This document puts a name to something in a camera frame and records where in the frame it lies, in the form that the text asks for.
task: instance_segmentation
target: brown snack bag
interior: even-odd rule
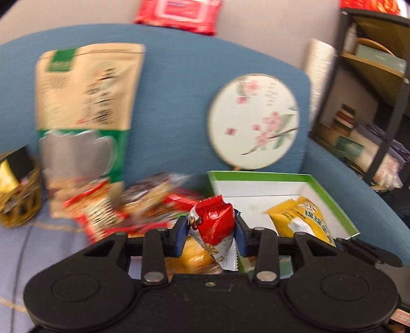
[[[67,217],[62,203],[100,177],[123,185],[127,132],[145,46],[92,44],[52,50],[36,66],[36,128],[52,217]]]

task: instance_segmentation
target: storage box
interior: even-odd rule
[[[404,59],[395,57],[389,53],[379,51],[374,48],[370,48],[368,46],[358,45],[356,55],[358,57],[378,62],[379,64],[393,68],[403,74],[406,71],[406,61]]]
[[[208,177],[215,195],[222,194],[225,202],[239,210],[250,228],[264,227],[276,231],[265,211],[283,201],[304,196],[319,207],[333,238],[348,239],[359,234],[329,193],[310,175],[209,171]]]
[[[350,138],[334,131],[330,127],[316,123],[313,129],[313,139],[338,158],[345,157],[354,161],[360,156],[364,147]]]

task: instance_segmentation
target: open box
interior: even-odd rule
[[[304,196],[323,214],[333,238],[348,239],[360,232],[329,193],[310,175],[254,171],[209,171],[215,195],[241,212],[250,228],[275,230],[269,208],[283,201]]]

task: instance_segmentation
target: woven basket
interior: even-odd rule
[[[8,153],[0,154],[0,160]],[[7,213],[3,210],[7,203],[14,207]],[[0,222],[7,228],[21,226],[32,218],[41,208],[40,168],[34,160],[34,170],[26,185],[19,185],[11,192],[0,196]]]

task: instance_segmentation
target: red and white snack packet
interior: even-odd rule
[[[142,0],[134,23],[215,35],[222,0]]]
[[[231,251],[235,229],[235,213],[222,196],[214,196],[197,203],[189,212],[189,234],[220,264],[223,269],[235,270]]]

